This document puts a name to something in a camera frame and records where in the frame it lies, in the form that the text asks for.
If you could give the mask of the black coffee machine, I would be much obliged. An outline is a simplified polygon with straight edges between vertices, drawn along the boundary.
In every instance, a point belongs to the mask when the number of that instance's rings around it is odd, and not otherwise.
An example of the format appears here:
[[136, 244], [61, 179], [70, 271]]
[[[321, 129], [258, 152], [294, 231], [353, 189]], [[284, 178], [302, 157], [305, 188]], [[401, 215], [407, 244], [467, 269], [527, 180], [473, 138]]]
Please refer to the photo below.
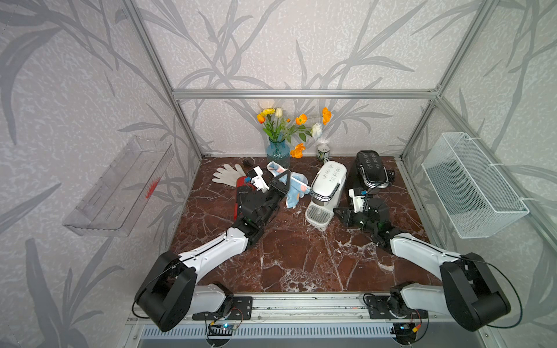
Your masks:
[[371, 193], [391, 184], [381, 157], [374, 150], [359, 151], [348, 173], [347, 189], [361, 188]]

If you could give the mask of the colourful striped cloth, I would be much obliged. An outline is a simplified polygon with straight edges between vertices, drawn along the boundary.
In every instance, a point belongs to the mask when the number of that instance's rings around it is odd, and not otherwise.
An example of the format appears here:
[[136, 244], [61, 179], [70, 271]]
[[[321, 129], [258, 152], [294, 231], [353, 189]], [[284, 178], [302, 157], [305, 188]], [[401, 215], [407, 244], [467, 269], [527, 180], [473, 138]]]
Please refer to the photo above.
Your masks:
[[276, 162], [269, 162], [266, 167], [267, 170], [271, 172], [274, 177], [277, 177], [284, 172], [288, 172], [290, 174], [290, 189], [286, 195], [286, 207], [288, 209], [296, 208], [299, 200], [305, 195], [310, 194], [311, 187], [308, 183], [307, 178], [303, 174], [287, 170]]

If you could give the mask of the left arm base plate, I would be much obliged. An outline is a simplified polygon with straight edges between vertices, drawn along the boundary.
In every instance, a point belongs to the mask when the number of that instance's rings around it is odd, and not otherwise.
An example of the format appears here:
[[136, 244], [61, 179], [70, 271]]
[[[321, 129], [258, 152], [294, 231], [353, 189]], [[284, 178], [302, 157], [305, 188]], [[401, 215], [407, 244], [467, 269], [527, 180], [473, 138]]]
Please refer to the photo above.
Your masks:
[[253, 297], [233, 296], [227, 298], [225, 303], [216, 312], [196, 313], [193, 320], [249, 320], [252, 316]]

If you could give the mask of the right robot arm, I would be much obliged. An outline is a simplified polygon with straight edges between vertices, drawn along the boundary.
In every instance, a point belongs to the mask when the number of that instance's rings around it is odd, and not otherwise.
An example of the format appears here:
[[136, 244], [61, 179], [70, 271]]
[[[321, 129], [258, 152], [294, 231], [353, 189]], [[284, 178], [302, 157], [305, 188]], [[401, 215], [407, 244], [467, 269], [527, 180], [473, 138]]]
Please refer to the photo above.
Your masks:
[[396, 318], [423, 310], [451, 316], [462, 328], [476, 331], [510, 313], [511, 303], [493, 275], [494, 265], [478, 254], [450, 252], [393, 226], [384, 200], [357, 196], [351, 207], [333, 212], [343, 226], [367, 233], [377, 248], [441, 280], [439, 286], [407, 281], [392, 287], [383, 305]]

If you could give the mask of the red coffee machine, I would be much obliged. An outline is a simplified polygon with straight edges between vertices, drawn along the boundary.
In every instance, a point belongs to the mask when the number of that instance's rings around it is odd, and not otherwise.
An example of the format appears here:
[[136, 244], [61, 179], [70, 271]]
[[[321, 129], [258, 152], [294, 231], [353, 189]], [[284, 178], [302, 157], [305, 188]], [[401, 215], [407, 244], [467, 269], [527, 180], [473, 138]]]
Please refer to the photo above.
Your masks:
[[243, 204], [243, 201], [247, 197], [250, 192], [253, 192], [254, 186], [251, 184], [251, 178], [249, 176], [241, 176], [236, 180], [236, 204], [234, 209], [234, 219], [236, 220], [240, 207]]

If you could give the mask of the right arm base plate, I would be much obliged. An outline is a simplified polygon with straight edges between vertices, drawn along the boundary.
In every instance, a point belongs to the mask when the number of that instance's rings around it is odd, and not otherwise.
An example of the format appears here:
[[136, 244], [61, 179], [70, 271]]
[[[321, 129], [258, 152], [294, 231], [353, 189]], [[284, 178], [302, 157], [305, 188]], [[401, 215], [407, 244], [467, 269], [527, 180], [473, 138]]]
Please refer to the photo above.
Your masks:
[[370, 319], [391, 319], [390, 309], [387, 304], [389, 296], [365, 293], [363, 301], [367, 307]]

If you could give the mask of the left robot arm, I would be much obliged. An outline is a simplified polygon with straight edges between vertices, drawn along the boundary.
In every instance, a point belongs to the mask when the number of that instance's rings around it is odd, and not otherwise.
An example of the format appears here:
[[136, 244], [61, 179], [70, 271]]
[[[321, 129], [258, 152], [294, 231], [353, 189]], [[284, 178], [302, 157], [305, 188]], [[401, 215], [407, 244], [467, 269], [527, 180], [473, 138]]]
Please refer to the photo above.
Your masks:
[[200, 286], [214, 268], [242, 254], [264, 234], [265, 225], [290, 189], [291, 173], [274, 177], [267, 190], [257, 189], [248, 177], [236, 182], [235, 220], [210, 242], [177, 255], [167, 251], [156, 259], [133, 304], [162, 332], [177, 326], [186, 316], [214, 313], [222, 318], [232, 310], [233, 294], [224, 286]]

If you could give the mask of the white coffee machine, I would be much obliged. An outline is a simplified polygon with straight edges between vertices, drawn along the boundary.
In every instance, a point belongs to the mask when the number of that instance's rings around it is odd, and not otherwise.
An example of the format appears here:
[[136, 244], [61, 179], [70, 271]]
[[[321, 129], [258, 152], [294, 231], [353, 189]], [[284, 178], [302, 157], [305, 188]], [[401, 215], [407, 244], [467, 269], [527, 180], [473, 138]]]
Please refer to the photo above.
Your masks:
[[347, 168], [335, 161], [325, 162], [313, 183], [312, 200], [305, 212], [305, 219], [320, 231], [325, 231], [334, 217], [347, 177]]

